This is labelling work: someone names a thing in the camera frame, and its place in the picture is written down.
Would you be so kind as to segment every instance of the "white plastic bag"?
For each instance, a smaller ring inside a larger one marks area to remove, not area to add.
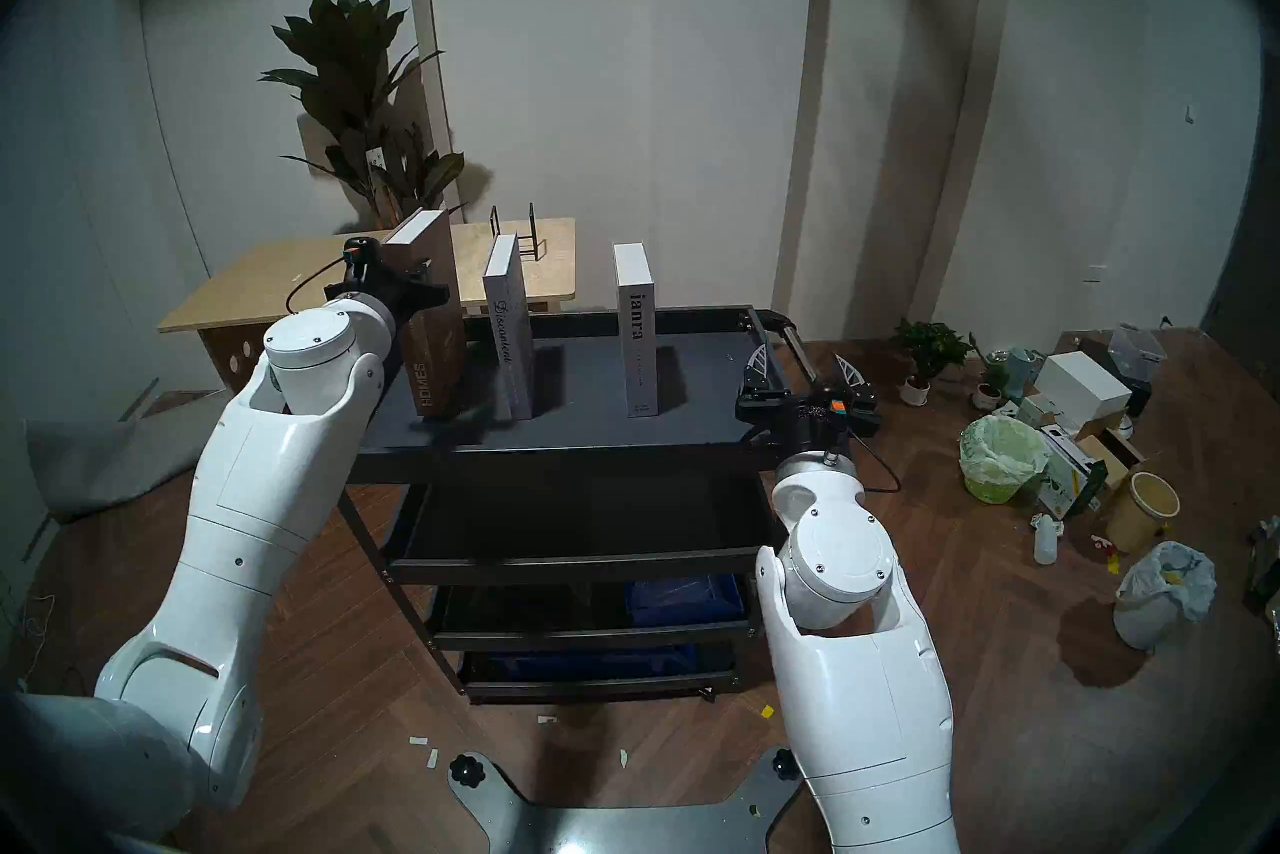
[[[1116,602],[1139,606],[1157,595],[1172,600],[1188,620],[1203,620],[1213,604],[1213,562],[1194,548],[1165,540],[1129,568]]]

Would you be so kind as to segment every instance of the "metal base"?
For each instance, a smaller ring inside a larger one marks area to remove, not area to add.
[[[771,748],[714,805],[559,809],[526,803],[484,754],[449,764],[449,787],[489,837],[489,854],[763,854],[769,827],[804,778],[786,748]]]

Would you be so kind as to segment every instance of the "green trash bag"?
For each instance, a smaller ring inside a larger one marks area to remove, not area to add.
[[[960,434],[964,487],[986,503],[1009,502],[1048,463],[1039,430],[1009,416],[984,416]]]

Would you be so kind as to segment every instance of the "book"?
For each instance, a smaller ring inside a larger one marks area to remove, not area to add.
[[[428,282],[449,289],[448,302],[421,310],[401,330],[401,355],[417,415],[444,416],[467,351],[448,211],[417,210],[406,218],[383,241],[381,256],[399,271],[413,271],[430,261]]]
[[[512,420],[530,420],[534,416],[534,337],[515,234],[494,238],[484,270],[484,294],[489,301],[489,326],[498,352],[498,378],[507,412]]]
[[[627,416],[658,415],[658,344],[653,275],[644,245],[614,245],[618,280],[618,337],[626,375]]]

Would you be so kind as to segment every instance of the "blue storage bin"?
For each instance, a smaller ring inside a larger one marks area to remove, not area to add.
[[[488,659],[511,681],[649,679],[698,671],[698,649],[692,644],[626,650],[494,652]]]
[[[623,592],[636,626],[682,626],[740,620],[742,595],[732,575],[694,575],[662,581],[630,581]]]

